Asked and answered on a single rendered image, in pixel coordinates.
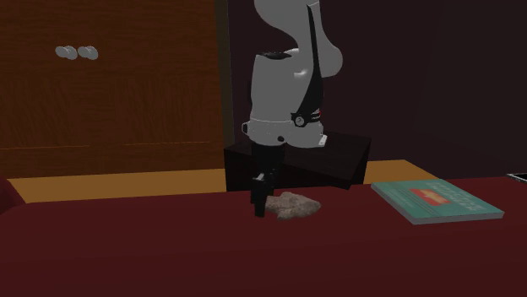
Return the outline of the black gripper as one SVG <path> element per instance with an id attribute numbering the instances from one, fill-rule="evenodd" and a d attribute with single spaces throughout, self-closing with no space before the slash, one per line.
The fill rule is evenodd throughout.
<path id="1" fill-rule="evenodd" d="M 285 157 L 285 145 L 266 146 L 252 143 L 257 170 L 252 178 L 251 203 L 256 217 L 263 218 L 268 196 L 274 195 L 275 177 Z"/>

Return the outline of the beige lumpy rock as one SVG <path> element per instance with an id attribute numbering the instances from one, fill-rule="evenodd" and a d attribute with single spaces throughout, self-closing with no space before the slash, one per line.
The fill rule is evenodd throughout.
<path id="1" fill-rule="evenodd" d="M 305 218 L 321 208 L 321 203 L 293 192 L 282 192 L 278 197 L 268 196 L 265 209 L 277 215 L 278 220 Z"/>

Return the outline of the dark red bed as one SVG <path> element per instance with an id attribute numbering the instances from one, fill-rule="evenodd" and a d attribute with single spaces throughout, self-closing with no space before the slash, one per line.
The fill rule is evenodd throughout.
<path id="1" fill-rule="evenodd" d="M 247 192 L 34 202 L 0 215 L 0 297 L 527 297 L 527 185 L 457 186 L 501 219 L 413 225 L 368 185 L 303 219 Z"/>

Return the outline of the black robot stand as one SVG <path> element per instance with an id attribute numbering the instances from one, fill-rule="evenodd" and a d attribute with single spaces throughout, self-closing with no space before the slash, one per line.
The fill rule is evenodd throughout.
<path id="1" fill-rule="evenodd" d="M 349 189 L 364 181 L 371 146 L 368 137 L 326 132 L 322 148 L 285 147 L 276 188 L 334 186 Z M 251 141 L 242 141 L 224 149 L 226 190 L 248 191 L 257 165 L 252 157 Z"/>

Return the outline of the brown wooden wardrobe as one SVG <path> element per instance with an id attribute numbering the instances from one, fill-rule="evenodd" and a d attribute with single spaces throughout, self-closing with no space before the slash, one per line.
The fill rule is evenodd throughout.
<path id="1" fill-rule="evenodd" d="M 215 0 L 0 0 L 0 175 L 223 165 Z"/>

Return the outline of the teal book with red label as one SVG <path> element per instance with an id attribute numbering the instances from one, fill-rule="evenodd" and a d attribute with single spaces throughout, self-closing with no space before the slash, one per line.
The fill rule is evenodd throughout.
<path id="1" fill-rule="evenodd" d="M 501 219 L 504 212 L 442 179 L 373 182 L 371 188 L 413 225 Z"/>

